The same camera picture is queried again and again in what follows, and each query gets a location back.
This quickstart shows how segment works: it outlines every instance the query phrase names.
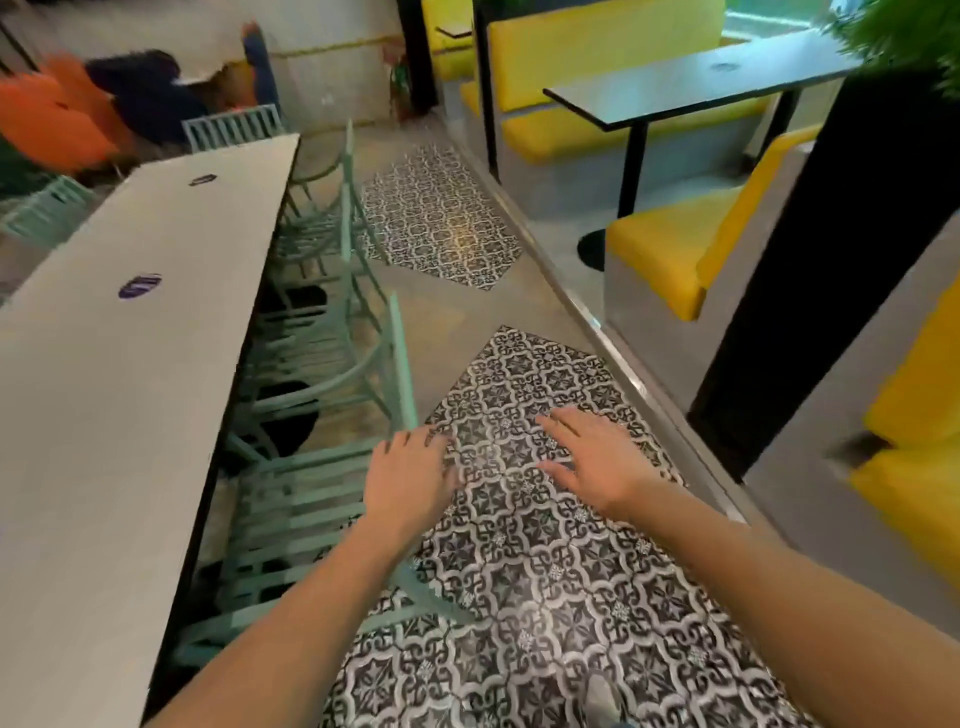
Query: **black table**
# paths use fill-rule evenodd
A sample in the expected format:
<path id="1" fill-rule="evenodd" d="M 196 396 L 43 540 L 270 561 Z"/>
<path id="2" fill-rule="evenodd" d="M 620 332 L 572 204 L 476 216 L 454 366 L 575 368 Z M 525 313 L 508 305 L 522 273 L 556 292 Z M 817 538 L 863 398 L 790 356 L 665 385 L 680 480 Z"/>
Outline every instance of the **black table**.
<path id="1" fill-rule="evenodd" d="M 652 122 L 782 92 L 762 154 L 786 131 L 804 86 L 841 78 L 860 65 L 841 51 L 837 39 L 811 30 L 648 63 L 543 93 L 604 132 L 630 128 L 616 212 L 620 218 L 634 212 Z M 604 267 L 605 238 L 605 230 L 594 231 L 577 245 L 580 259 L 598 271 Z"/>

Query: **purple sticker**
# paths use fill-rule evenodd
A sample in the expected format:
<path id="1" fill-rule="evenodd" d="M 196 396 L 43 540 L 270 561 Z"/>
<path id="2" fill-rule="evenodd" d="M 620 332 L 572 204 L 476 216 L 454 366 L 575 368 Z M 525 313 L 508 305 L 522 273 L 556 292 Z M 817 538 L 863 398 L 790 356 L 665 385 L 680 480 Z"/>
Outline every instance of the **purple sticker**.
<path id="1" fill-rule="evenodd" d="M 122 299 L 135 299 L 145 293 L 150 293 L 160 285 L 159 273 L 148 273 L 144 276 L 134 276 L 122 286 L 117 295 Z"/>

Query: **long white table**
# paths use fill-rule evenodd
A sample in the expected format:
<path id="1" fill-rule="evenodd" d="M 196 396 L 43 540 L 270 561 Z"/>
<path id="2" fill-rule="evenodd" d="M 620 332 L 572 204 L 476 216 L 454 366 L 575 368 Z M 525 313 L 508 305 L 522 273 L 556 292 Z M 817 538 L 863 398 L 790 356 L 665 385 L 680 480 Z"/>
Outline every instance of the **long white table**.
<path id="1" fill-rule="evenodd" d="M 139 724 L 298 144 L 140 167 L 0 308 L 5 728 Z"/>

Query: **green plant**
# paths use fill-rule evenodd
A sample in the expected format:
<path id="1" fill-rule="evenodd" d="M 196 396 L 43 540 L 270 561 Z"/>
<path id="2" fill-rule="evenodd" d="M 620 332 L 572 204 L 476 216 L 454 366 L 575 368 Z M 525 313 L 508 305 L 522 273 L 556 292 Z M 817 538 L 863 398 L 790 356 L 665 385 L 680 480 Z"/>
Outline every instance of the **green plant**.
<path id="1" fill-rule="evenodd" d="M 868 70 L 939 72 L 940 88 L 960 98 L 958 0 L 865 0 L 859 11 L 835 15 L 831 27 Z"/>

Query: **table base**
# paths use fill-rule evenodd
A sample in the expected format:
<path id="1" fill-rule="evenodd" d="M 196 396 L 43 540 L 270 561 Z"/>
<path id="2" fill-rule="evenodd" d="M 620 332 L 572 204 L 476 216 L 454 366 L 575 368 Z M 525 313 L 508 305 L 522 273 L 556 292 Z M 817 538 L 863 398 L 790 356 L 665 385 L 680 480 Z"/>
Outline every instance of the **table base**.
<path id="1" fill-rule="evenodd" d="M 584 265 L 603 273 L 604 258 L 607 253 L 606 229 L 588 232 L 577 243 L 577 255 Z"/>

